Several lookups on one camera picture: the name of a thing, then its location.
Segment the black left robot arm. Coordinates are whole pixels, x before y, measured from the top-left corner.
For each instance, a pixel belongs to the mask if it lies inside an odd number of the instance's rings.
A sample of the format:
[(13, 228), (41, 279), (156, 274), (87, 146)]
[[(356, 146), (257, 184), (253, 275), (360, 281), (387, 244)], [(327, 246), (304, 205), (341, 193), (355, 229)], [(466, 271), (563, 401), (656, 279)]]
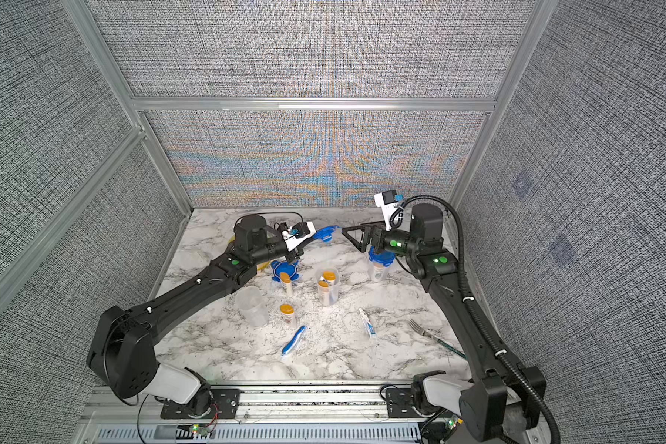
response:
[(210, 384), (194, 370), (159, 362), (155, 346), (210, 303), (240, 290), (260, 265), (298, 259), (316, 228), (305, 220), (271, 226), (251, 214), (235, 222), (233, 233), (225, 251), (191, 279), (152, 301), (113, 306), (100, 316), (86, 365), (122, 401), (152, 395), (187, 416), (206, 416), (213, 403)]

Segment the blue toothbrush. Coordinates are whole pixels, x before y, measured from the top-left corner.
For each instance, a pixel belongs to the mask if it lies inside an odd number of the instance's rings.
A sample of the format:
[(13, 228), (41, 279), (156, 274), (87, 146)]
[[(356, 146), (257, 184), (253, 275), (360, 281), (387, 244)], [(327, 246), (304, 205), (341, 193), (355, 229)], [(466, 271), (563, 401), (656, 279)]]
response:
[(290, 355), (296, 349), (306, 331), (307, 331), (307, 326), (299, 327), (299, 329), (297, 329), (297, 331), (290, 339), (290, 341), (283, 347), (281, 355), (282, 356)]

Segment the toothpaste tube vertical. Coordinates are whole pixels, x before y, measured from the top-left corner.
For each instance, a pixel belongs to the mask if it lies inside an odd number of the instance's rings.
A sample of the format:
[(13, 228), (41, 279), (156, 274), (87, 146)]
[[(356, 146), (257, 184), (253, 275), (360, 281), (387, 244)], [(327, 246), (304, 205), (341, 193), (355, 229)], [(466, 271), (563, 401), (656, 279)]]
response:
[(377, 333), (368, 314), (366, 314), (366, 311), (362, 308), (359, 308), (358, 313), (364, 322), (364, 328), (366, 329), (366, 334), (368, 335), (368, 337), (372, 339), (375, 338), (377, 336)]

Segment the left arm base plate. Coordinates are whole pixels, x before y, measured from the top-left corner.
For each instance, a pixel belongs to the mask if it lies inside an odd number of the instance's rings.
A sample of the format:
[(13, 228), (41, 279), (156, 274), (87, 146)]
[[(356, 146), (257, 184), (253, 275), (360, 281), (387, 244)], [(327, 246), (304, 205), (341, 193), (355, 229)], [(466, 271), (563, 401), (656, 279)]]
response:
[(237, 388), (211, 388), (202, 391), (187, 404), (167, 401), (161, 410), (164, 420), (234, 419), (242, 392)]

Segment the orange cap bottle front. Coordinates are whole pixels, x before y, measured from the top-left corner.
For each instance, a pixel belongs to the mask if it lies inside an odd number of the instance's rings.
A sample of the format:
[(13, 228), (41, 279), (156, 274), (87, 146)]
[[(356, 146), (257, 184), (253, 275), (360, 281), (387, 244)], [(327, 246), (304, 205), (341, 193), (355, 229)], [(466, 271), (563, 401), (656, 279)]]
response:
[(288, 303), (284, 303), (284, 305), (281, 305), (279, 307), (279, 312), (281, 314), (281, 317), (282, 317), (282, 320), (283, 320), (284, 324), (287, 327), (290, 327), (291, 329), (294, 329), (295, 327), (298, 327), (296, 312), (295, 312), (295, 309), (292, 305), (288, 305)]

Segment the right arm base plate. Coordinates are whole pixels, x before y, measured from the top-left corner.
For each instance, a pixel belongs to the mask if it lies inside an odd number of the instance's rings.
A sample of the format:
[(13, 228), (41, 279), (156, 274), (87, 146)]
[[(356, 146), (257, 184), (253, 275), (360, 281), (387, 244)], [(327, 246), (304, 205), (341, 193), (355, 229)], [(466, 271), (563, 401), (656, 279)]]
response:
[(461, 395), (459, 388), (443, 388), (431, 393), (396, 385), (383, 385), (379, 389), (379, 396), (391, 419), (429, 418), (437, 412), (443, 417), (458, 416)]

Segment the orange cap bottle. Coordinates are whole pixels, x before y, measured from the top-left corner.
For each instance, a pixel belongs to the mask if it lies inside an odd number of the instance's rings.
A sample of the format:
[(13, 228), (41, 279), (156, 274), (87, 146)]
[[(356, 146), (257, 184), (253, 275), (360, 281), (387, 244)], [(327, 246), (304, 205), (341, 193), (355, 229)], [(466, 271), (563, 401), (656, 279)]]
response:
[(288, 298), (293, 297), (293, 286), (292, 286), (292, 278), (288, 273), (282, 272), (279, 275), (279, 279), (281, 284), (283, 285), (284, 289), (286, 290), (286, 294)]
[(325, 280), (320, 280), (317, 283), (318, 292), (320, 295), (329, 295), (330, 285)]
[(284, 305), (281, 305), (279, 307), (279, 312), (281, 314), (281, 317), (282, 317), (282, 320), (283, 320), (284, 324), (287, 327), (290, 327), (291, 329), (294, 329), (295, 327), (298, 327), (296, 312), (295, 312), (295, 309), (292, 305), (288, 305), (288, 303), (284, 303)]
[(329, 284), (335, 284), (337, 275), (333, 271), (325, 271), (322, 273), (322, 279), (327, 281)]

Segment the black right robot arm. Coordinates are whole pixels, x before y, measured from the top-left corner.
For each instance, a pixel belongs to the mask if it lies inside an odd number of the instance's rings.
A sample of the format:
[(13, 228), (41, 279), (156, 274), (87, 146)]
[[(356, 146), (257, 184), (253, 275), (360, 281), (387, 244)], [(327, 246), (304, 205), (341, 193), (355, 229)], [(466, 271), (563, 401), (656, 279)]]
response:
[(432, 195), (401, 198), (381, 192), (375, 204), (383, 218), (343, 229), (343, 236), (364, 253), (403, 256), (409, 272), (440, 307), (462, 346), (471, 371), (467, 383), (442, 372), (414, 377), (414, 408), (432, 422), (444, 412), (462, 419), (479, 442), (511, 438), (504, 432), (509, 392), (518, 395), (520, 422), (526, 429), (545, 420), (552, 443), (561, 431), (544, 401), (547, 382), (536, 366), (525, 366), (510, 350), (470, 289), (465, 267), (464, 228), (456, 209)]

